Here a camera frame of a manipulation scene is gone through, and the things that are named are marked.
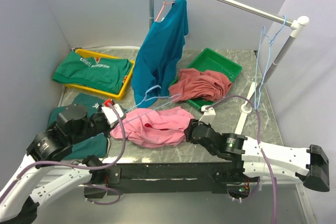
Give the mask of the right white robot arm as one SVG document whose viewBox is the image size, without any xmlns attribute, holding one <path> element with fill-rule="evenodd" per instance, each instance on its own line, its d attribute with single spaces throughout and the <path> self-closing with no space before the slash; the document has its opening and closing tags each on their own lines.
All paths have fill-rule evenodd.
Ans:
<svg viewBox="0 0 336 224">
<path fill-rule="evenodd" d="M 329 159 L 319 145 L 285 147 L 235 133 L 218 133 L 210 124 L 190 120 L 184 130 L 186 141 L 199 144 L 211 155 L 231 161 L 230 176 L 275 178 L 278 182 L 302 183 L 319 192 L 330 191 Z"/>
</svg>

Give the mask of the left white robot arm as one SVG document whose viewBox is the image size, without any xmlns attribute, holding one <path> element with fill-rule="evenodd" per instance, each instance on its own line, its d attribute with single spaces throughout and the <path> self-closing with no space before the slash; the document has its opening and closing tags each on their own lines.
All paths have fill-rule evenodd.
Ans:
<svg viewBox="0 0 336 224">
<path fill-rule="evenodd" d="M 60 112 L 46 131 L 36 135 L 1 190 L 1 223 L 33 223 L 43 206 L 78 185 L 102 181 L 108 166 L 95 155 L 88 155 L 80 165 L 63 159 L 75 144 L 108 134 L 123 117 L 113 106 L 101 106 L 91 116 L 83 105 L 70 105 Z"/>
</svg>

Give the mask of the pink t-shirt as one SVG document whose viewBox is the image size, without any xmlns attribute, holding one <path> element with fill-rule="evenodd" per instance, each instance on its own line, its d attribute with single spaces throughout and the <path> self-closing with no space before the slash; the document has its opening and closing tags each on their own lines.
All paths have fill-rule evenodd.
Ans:
<svg viewBox="0 0 336 224">
<path fill-rule="evenodd" d="M 177 146 L 194 116 L 180 106 L 168 110 L 135 109 L 123 120 L 125 138 L 146 148 Z"/>
</svg>

